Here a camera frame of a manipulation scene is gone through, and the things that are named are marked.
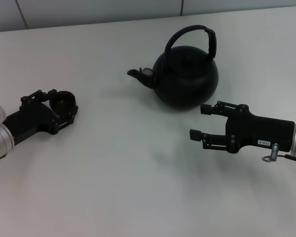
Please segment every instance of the black kettle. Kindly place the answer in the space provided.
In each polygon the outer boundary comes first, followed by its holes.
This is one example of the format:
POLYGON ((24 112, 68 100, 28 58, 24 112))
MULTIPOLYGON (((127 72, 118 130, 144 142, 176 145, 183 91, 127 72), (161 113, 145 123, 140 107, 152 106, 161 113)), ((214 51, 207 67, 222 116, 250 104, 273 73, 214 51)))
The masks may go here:
POLYGON ((136 78, 170 106, 189 109, 207 101, 218 84, 218 70, 213 58, 216 55, 216 34, 205 26, 195 25, 175 33, 153 69, 132 69, 128 75, 136 78), (172 47, 187 32, 204 30, 209 37, 208 53, 192 46, 172 47))

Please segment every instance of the label sticker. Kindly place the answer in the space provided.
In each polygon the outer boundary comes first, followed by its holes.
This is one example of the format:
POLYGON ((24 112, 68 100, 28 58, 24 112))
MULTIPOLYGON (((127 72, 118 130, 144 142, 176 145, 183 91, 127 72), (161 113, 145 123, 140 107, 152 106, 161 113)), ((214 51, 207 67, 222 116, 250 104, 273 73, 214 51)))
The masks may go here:
POLYGON ((258 140, 258 144, 263 146, 268 146, 268 147, 271 146, 270 142, 263 141, 263 140, 258 140))

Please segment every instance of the white table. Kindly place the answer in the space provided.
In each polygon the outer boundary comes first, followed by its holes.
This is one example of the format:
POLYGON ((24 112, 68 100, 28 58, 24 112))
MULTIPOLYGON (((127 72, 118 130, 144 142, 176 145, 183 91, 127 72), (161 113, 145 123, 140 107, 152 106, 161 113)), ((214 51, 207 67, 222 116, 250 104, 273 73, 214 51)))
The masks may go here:
MULTIPOLYGON (((189 130, 224 134, 224 117, 177 113, 126 74, 194 24, 218 39, 208 103, 296 120, 296 7, 0 33, 7 114, 38 89, 79 106, 73 125, 0 160, 0 237, 296 237, 296 162, 203 150, 189 130)), ((206 50, 208 38, 180 44, 206 50)))

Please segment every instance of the kettle spout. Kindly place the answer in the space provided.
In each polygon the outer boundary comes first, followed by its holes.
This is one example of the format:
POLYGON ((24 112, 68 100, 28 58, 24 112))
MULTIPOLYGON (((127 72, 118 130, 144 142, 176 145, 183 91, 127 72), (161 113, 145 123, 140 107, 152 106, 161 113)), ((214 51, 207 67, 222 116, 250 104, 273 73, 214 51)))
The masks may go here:
POLYGON ((154 72, 150 68, 139 68, 139 71, 132 69, 129 70, 127 74, 136 78, 141 84, 150 89, 154 89, 156 86, 154 72))

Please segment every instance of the kettle handle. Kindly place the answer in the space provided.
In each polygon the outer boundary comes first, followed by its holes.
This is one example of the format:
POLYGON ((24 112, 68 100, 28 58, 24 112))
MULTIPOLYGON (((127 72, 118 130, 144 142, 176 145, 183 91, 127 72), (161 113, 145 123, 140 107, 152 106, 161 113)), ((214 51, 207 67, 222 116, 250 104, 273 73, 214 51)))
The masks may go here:
POLYGON ((177 39, 180 38, 185 33, 190 32, 190 31, 195 31, 195 30, 204 30, 208 34, 208 38, 209 38, 208 59, 213 60, 213 58, 215 58, 216 49, 217 49, 215 32, 211 29, 208 29, 206 26, 194 25, 194 26, 188 26, 188 27, 183 28, 182 30, 179 30, 170 38, 170 40, 167 43, 166 48, 164 50, 163 60, 164 60, 165 65, 167 65, 169 62, 168 58, 170 56, 171 48, 172 48, 173 44, 175 43, 175 41, 177 41, 177 39))

